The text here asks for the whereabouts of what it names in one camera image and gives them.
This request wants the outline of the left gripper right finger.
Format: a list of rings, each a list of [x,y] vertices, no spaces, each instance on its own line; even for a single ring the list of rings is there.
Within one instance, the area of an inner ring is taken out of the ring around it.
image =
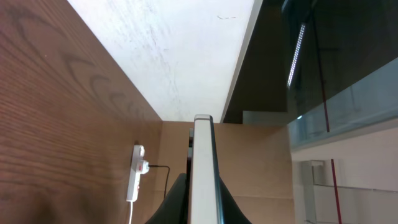
[[[233,196],[221,178],[219,178],[221,199],[221,222],[222,224],[251,224],[244,213],[240,210]]]

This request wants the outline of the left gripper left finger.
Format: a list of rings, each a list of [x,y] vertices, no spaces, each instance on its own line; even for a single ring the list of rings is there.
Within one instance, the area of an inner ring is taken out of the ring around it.
[[[187,175],[181,173],[146,224],[187,224],[187,216],[188,180]]]

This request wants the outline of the black Samsung flip phone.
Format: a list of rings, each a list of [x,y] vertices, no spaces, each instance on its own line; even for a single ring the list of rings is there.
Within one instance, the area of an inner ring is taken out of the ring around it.
[[[195,116],[192,150],[188,223],[223,224],[223,203],[212,116]]]

